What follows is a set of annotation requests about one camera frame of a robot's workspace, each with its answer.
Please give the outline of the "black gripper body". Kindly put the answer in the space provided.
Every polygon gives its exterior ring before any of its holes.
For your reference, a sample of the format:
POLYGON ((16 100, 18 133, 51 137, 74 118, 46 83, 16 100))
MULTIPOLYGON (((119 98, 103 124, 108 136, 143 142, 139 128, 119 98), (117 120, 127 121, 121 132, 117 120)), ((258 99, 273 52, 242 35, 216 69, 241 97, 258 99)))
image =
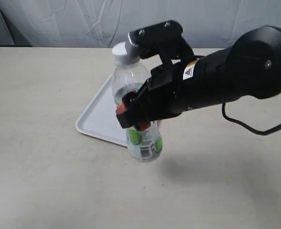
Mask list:
POLYGON ((129 92, 122 98, 125 108, 116 109, 121 128, 151 121, 170 119, 190 111, 183 94, 184 73, 191 70, 188 63, 176 63, 170 68, 162 64, 151 70, 147 79, 136 92, 129 92))

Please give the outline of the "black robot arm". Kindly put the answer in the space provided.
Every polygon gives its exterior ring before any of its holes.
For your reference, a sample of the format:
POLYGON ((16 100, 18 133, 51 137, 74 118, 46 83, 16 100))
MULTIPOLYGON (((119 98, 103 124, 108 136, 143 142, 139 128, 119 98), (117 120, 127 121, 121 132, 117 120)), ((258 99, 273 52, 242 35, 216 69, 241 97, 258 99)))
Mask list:
POLYGON ((122 128, 169 119, 189 110, 225 105, 243 96, 267 99, 281 93, 281 28, 262 26, 232 46, 197 56, 176 21, 129 32, 127 53, 142 59, 158 55, 162 64, 116 110, 122 128))

